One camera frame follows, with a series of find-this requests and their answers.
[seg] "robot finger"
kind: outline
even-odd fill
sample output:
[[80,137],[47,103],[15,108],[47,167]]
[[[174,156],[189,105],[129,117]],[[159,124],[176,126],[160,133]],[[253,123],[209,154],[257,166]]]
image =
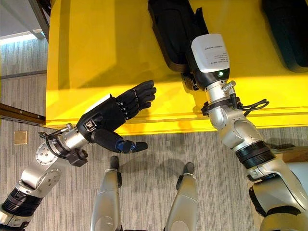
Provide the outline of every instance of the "robot finger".
[[151,102],[146,102],[141,107],[139,107],[139,110],[149,108],[151,107],[151,105],[152,105]]
[[134,99],[129,104],[124,105],[125,111],[134,112],[138,108],[138,100]]
[[145,81],[145,82],[133,87],[132,89],[134,89],[137,92],[137,94],[139,94],[139,93],[141,93],[141,92],[143,92],[147,89],[150,89],[152,87],[154,87],[154,81],[149,80],[149,81]]
[[143,104],[145,104],[146,102],[149,102],[149,101],[153,101],[154,99],[155,99],[155,95],[148,95],[148,96],[144,97],[143,99],[139,99],[139,109]]
[[117,145],[117,148],[123,153],[136,153],[148,148],[145,142],[123,141]]
[[137,96],[138,96],[139,99],[142,99],[142,98],[145,98],[148,95],[153,95],[155,93],[156,93],[156,88],[150,88],[150,89],[147,89],[147,90],[139,93]]
[[123,104],[129,104],[136,98],[136,92],[132,89],[125,91],[116,98],[116,101]]
[[132,111],[130,114],[125,115],[125,119],[126,119],[126,120],[132,119],[136,114],[138,114],[138,112],[139,112],[139,109],[136,108],[135,111]]

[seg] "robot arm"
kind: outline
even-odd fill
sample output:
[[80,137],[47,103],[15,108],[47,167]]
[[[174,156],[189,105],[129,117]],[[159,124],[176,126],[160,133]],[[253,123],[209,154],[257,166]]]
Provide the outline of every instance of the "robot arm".
[[203,114],[209,116],[223,143],[247,169],[248,178],[259,181],[250,189],[250,197],[256,210],[265,217],[261,230],[306,230],[306,192],[246,118],[250,111],[269,102],[262,100],[249,106],[239,102],[235,82],[227,83],[230,64],[223,38],[208,33],[201,8],[194,13],[188,0],[149,0],[148,8],[167,65],[182,72],[190,90],[205,92]]
[[0,205],[0,229],[23,230],[42,199],[59,181],[64,168],[69,164],[80,167],[87,162],[88,154],[82,148],[90,142],[117,153],[146,149],[146,143],[124,140],[114,130],[140,110],[150,107],[155,92],[153,81],[143,82],[89,110],[76,128],[68,124],[49,135],[40,133],[45,142],[37,149],[36,159],[23,171],[13,191]]

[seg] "yellow surface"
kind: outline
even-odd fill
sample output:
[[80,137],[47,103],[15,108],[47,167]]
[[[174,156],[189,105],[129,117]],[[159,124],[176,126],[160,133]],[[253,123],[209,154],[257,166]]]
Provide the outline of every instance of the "yellow surface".
[[[243,104],[270,103],[252,112],[258,128],[307,126],[308,73],[287,70],[280,60],[260,0],[190,0],[203,7],[211,33],[224,37],[230,80]],[[150,134],[215,130],[201,107],[203,92],[185,89],[168,69],[147,10],[147,0],[54,0],[47,72],[46,126],[75,124],[108,93],[117,96],[153,79],[156,99],[117,131]]]

